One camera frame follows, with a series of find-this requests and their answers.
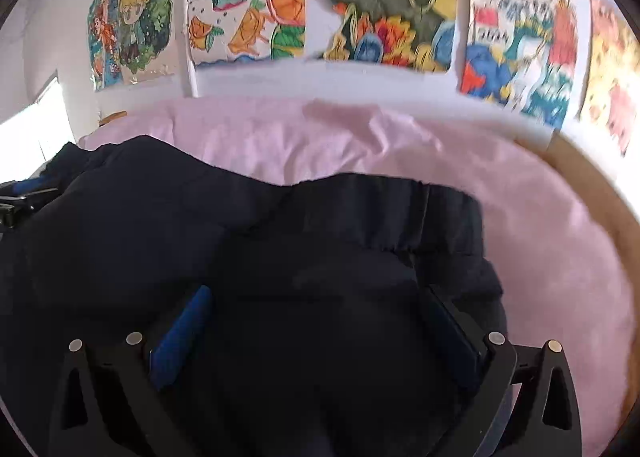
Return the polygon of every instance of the white wall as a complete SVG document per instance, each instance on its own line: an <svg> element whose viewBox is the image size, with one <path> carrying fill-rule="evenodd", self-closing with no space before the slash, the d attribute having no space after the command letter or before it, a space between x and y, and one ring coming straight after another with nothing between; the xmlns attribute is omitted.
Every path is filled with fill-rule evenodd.
<svg viewBox="0 0 640 457"><path fill-rule="evenodd" d="M0 123L32 102L24 82L22 44L27 0L19 0L0 28Z"/></svg>
<svg viewBox="0 0 640 457"><path fill-rule="evenodd" d="M189 95L185 69L184 75L165 76L135 86L113 86L95 93L91 81L86 23L92 1L28 0L29 18L24 33L27 95L33 100L57 71L69 124L76 139L97 128L100 113L107 116L115 111L132 110L155 101ZM185 5L186 2L176 3L177 20ZM178 30L183 20L180 18ZM0 62L5 68L4 59ZM186 64L186 50L183 62Z"/></svg>

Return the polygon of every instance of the pink fabric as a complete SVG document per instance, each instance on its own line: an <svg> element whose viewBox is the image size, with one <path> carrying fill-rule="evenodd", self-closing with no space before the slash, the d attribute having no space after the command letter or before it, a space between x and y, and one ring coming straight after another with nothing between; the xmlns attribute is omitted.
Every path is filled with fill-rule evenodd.
<svg viewBox="0 0 640 457"><path fill-rule="evenodd" d="M504 287L511 341L564 345L586 457L599 455L615 434L635 325L632 291L607 234L534 155L460 123L251 98L167 103L117 119L81 145L94 149L140 134L274 184L360 172L474 195L482 203L486 255Z"/></svg>

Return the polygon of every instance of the pink tablecloth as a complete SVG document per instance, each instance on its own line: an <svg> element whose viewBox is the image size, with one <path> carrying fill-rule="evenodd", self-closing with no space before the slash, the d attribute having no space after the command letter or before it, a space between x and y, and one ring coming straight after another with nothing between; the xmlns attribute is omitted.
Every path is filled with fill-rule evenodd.
<svg viewBox="0 0 640 457"><path fill-rule="evenodd" d="M84 148L149 134L206 163L274 184L336 172L454 186L481 203L487 258L510 339L558 339L574 377L585 457L615 434L634 329L615 248L567 183L529 152L462 124L378 108L252 98L169 102L111 122Z"/></svg>

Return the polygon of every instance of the blonde cartoon boy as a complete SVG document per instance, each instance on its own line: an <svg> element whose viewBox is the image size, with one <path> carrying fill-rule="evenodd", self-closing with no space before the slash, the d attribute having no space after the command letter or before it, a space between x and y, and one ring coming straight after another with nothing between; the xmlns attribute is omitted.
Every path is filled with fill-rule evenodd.
<svg viewBox="0 0 640 457"><path fill-rule="evenodd" d="M149 0L118 0L118 12L122 21L120 61L124 64L137 59L140 49L145 45L145 34L139 20L148 2Z"/></svg>

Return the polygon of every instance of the bright window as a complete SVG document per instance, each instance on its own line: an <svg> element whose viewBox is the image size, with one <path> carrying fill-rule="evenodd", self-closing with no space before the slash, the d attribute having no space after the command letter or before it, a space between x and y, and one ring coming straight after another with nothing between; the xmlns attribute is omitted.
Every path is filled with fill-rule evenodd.
<svg viewBox="0 0 640 457"><path fill-rule="evenodd" d="M67 142L75 140L54 78L33 105L0 124L0 183L27 179Z"/></svg>

